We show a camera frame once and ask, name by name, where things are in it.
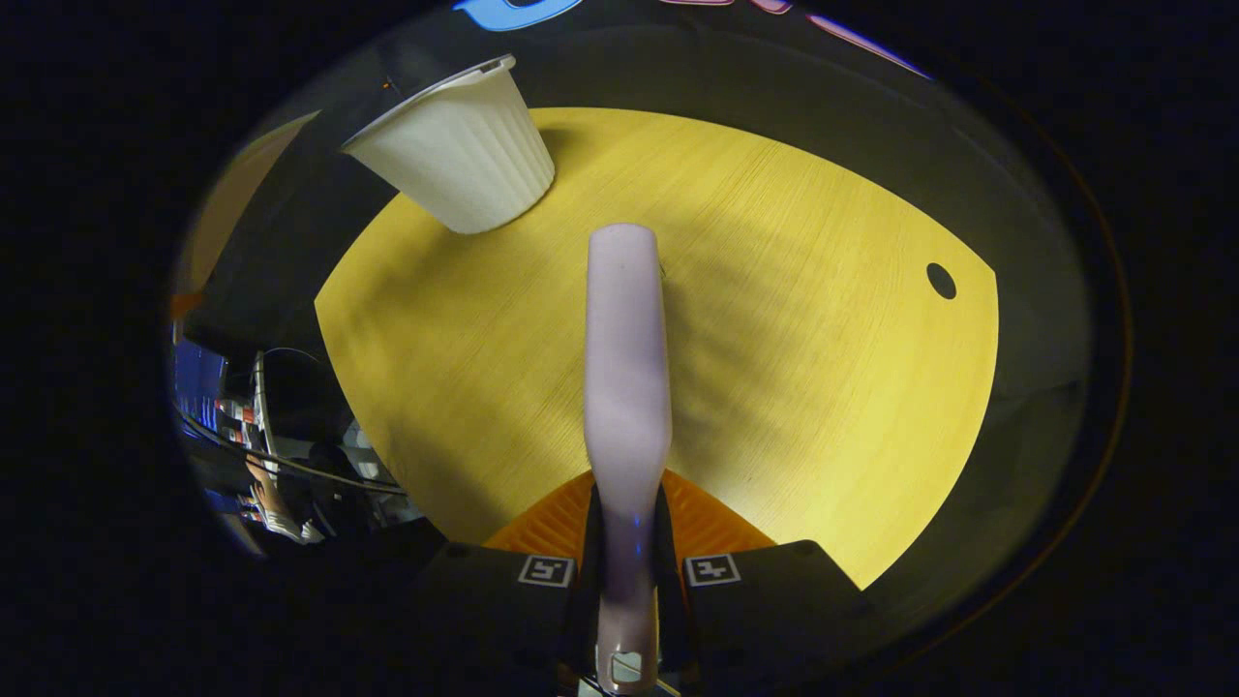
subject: dark background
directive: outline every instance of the dark background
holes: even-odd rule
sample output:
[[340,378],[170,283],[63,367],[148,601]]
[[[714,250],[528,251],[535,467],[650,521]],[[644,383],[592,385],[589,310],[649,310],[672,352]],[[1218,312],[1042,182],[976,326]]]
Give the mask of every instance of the dark background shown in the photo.
[[[87,16],[24,4],[0,30],[15,51],[6,180],[20,184],[6,186],[21,246],[7,256],[15,277],[35,280],[11,296],[11,394],[30,423],[10,443],[33,447],[6,472],[15,685],[382,685],[364,647],[321,636],[315,618],[281,603],[275,582],[286,578],[222,562],[233,555],[201,525],[204,504],[165,428],[159,347],[165,269],[233,144],[415,5],[150,4]],[[1127,425],[1092,505],[1041,568],[906,665],[892,692],[935,682],[1211,693],[1233,670],[1223,647],[1237,634],[1225,602],[1235,524],[1223,505],[1235,457],[1217,428],[1234,415],[1234,235],[1232,219],[1211,217],[1235,152],[1228,12],[1057,0],[830,7],[865,35],[911,31],[1031,113],[1110,218],[1135,312]]]

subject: wood grain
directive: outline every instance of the wood grain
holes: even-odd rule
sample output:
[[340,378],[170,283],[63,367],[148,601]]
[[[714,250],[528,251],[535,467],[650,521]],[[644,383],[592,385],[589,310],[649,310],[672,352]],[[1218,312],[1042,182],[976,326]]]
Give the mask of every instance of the wood grain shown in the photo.
[[[950,491],[985,413],[994,272],[928,215],[815,155],[703,121],[535,109],[555,158],[517,220],[458,235],[396,196],[316,298],[383,462],[450,539],[481,542],[589,468],[591,230],[658,234],[668,467],[869,586]],[[942,264],[958,295],[939,296]]]

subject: white plastic cup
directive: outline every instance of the white plastic cup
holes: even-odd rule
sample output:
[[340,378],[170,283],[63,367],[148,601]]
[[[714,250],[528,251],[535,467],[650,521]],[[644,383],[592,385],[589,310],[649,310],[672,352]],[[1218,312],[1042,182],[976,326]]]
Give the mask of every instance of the white plastic cup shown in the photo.
[[508,54],[422,89],[341,147],[452,232],[524,213],[555,178]]

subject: wooden table surface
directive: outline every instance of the wooden table surface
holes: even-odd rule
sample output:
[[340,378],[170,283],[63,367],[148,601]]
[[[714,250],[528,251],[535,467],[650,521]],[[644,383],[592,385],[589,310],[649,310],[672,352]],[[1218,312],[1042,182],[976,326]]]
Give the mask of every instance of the wooden table surface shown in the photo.
[[[616,109],[533,110],[556,163],[512,223],[458,235],[398,194],[316,298],[375,451],[449,537],[481,542],[589,468],[589,234],[633,222],[665,271],[668,467],[861,588],[921,534],[994,380],[994,272],[928,215],[815,155]],[[958,287],[944,298],[927,265]]]

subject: cup rim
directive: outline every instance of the cup rim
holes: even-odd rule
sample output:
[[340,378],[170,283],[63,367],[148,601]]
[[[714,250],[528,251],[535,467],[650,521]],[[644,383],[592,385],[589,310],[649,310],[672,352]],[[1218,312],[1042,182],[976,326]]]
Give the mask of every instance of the cup rim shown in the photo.
[[435,92],[439,92],[439,90],[441,90],[441,89],[444,89],[446,87],[450,87],[450,84],[453,83],[453,82],[465,79],[466,77],[470,77],[473,73],[493,72],[497,68],[502,68],[504,72],[507,72],[507,71],[512,69],[512,66],[514,66],[514,64],[517,64],[515,56],[513,56],[512,53],[504,53],[503,56],[499,56],[497,58],[491,58],[488,61],[482,61],[481,63],[478,63],[476,66],[465,68],[463,71],[461,71],[458,73],[447,76],[444,79],[441,79],[441,80],[431,84],[430,87],[426,87],[425,89],[418,92],[413,97],[409,97],[404,102],[400,102],[395,106],[392,106],[390,109],[388,109],[387,111],[384,111],[383,115],[380,115],[379,118],[374,119],[373,121],[370,121],[369,124],[367,124],[364,128],[362,128],[362,130],[359,130],[356,134],[353,134],[352,137],[349,137],[348,140],[346,140],[343,142],[343,145],[339,146],[339,150],[342,152],[347,152],[351,146],[357,145],[358,141],[366,139],[369,135],[373,135],[375,131],[378,131],[384,125],[387,125],[388,121],[390,121],[392,119],[394,119],[401,111],[415,106],[419,102],[424,102],[427,97],[430,97]]

